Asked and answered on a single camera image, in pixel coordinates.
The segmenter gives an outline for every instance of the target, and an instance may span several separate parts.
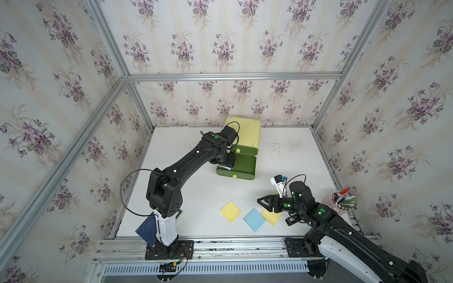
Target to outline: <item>white tabletop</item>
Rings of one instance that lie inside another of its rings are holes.
[[[169,127],[155,129],[150,148],[144,157],[142,168],[164,169],[177,162],[201,139],[200,131],[219,132],[222,128]],[[270,178],[283,175],[291,179],[306,174],[306,184],[311,188],[316,201],[322,202],[335,186],[326,169],[321,154],[309,128],[261,128],[260,148],[256,162],[255,179],[242,180],[222,177],[216,174],[216,165],[201,166],[181,189],[183,214],[176,222],[176,230],[184,236],[297,236],[304,235],[310,227],[307,224],[287,226],[284,212],[275,226],[267,221],[254,232],[243,220],[253,209],[261,213],[264,208],[257,199],[275,191]],[[294,179],[302,180],[303,176]],[[150,214],[152,209],[146,199],[149,172],[141,171],[128,207],[139,214]],[[242,213],[229,223],[220,210],[229,202]],[[117,236],[133,236],[145,220],[126,211]]]

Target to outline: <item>vent grille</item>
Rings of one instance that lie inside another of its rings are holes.
[[[157,263],[107,264],[104,276],[160,275]],[[177,266],[176,272],[185,263]],[[246,273],[297,273],[309,272],[307,261],[273,260],[244,262],[189,262],[181,274],[246,274]]]

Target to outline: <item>floral wallpaper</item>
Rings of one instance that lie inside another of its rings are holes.
[[[0,237],[118,78],[83,1],[0,2]],[[2,282],[83,280],[95,244],[111,236],[119,184],[146,145],[144,126],[122,93],[1,270]]]
[[[100,4],[130,73],[214,73],[339,71],[376,2],[111,0]],[[402,8],[394,5],[395,15],[383,31],[388,36],[395,25],[410,20],[416,1],[406,2]]]
[[[112,122],[112,112],[124,127]],[[147,138],[142,118],[123,92],[4,270],[6,282],[83,279],[97,242],[113,233],[121,208],[120,183],[139,166]],[[124,185],[123,195],[131,181]],[[5,203],[7,197],[0,199]],[[4,223],[9,211],[2,207],[0,213]]]
[[[431,283],[453,282],[452,10],[393,0],[317,129],[365,228]]]
[[[137,89],[158,126],[223,125],[229,115],[263,125],[309,125],[333,80],[141,82]]]
[[[0,2],[0,237],[118,78],[83,1]]]

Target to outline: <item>black cable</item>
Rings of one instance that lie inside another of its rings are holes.
[[[132,175],[132,174],[134,174],[135,172],[138,172],[138,171],[140,171],[140,170],[145,170],[145,171],[154,172],[154,171],[151,170],[151,169],[143,169],[143,168],[142,168],[142,169],[138,169],[138,170],[135,170],[135,171],[132,171],[131,173],[129,173],[129,175],[127,175],[127,176],[123,179],[123,181],[121,182],[121,184],[120,184],[120,199],[121,199],[121,203],[123,204],[123,206],[124,206],[124,207],[127,209],[127,211],[129,211],[130,213],[135,214],[135,215],[137,215],[137,216],[149,217],[149,216],[151,216],[151,214],[149,214],[149,215],[141,215],[141,214],[135,213],[135,212],[133,212],[132,210],[130,210],[129,208],[127,208],[126,204],[124,204],[123,196],[121,195],[121,191],[122,191],[122,188],[123,188],[123,183],[124,183],[124,181],[126,181],[126,179],[127,179],[130,175]],[[154,172],[154,173],[156,173],[156,174],[158,174],[158,175],[166,175],[166,174],[157,173],[157,172]]]
[[[305,183],[305,181],[307,180],[307,175],[305,175],[305,174],[299,174],[299,175],[297,175],[297,176],[295,176],[295,177],[292,177],[289,181],[288,181],[288,179],[286,179],[286,181],[284,182],[283,190],[286,189],[286,184],[289,184],[289,182],[291,182],[294,178],[299,177],[299,176],[302,176],[302,175],[305,176],[305,179],[304,179],[304,183]],[[288,191],[286,190],[284,196],[286,197],[287,195],[288,195]]]
[[[232,122],[226,124],[225,126],[228,126],[231,123],[237,123],[237,126],[238,126],[238,128],[237,128],[237,142],[236,142],[236,144],[234,146],[231,147],[231,148],[233,148],[233,147],[237,146],[237,144],[239,143],[239,130],[241,129],[241,125],[238,122],[236,122],[236,121],[232,121]]]

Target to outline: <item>yellow sticky note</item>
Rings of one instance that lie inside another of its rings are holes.
[[[264,209],[261,216],[264,217],[264,219],[266,219],[272,226],[274,226],[280,219],[280,216],[282,216],[282,213],[269,212],[267,209]]]
[[[241,211],[232,201],[230,201],[220,210],[220,213],[222,213],[223,216],[225,216],[225,218],[228,220],[228,222],[231,223],[236,219],[236,217],[241,214]]]

